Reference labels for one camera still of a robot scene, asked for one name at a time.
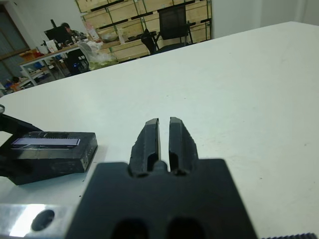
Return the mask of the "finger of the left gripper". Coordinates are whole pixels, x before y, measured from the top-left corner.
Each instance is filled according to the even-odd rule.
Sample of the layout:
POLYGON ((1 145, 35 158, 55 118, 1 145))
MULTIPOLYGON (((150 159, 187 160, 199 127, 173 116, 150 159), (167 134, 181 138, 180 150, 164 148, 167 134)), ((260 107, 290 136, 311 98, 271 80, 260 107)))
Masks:
POLYGON ((16 177, 31 174, 32 166, 22 158, 25 150, 0 150, 0 175, 3 177, 16 177))
POLYGON ((33 131, 42 131, 30 123, 5 114, 0 115, 0 130, 10 134, 24 134, 33 131))

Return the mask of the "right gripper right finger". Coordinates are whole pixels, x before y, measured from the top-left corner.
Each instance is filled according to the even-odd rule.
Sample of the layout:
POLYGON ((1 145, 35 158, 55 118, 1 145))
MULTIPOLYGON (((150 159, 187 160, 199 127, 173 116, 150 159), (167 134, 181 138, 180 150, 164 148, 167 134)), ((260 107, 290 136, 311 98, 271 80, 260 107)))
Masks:
POLYGON ((198 160, 196 144, 183 121, 171 117, 169 121, 169 165, 176 176, 188 175, 198 160))

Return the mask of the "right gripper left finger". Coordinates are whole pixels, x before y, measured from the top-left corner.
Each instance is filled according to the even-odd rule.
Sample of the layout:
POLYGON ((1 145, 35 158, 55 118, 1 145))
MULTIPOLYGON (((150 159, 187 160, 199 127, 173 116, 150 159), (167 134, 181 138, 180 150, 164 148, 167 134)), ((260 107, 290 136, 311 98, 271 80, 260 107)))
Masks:
POLYGON ((160 160, 159 119, 147 121, 131 150, 129 171, 133 177, 144 177, 160 160))

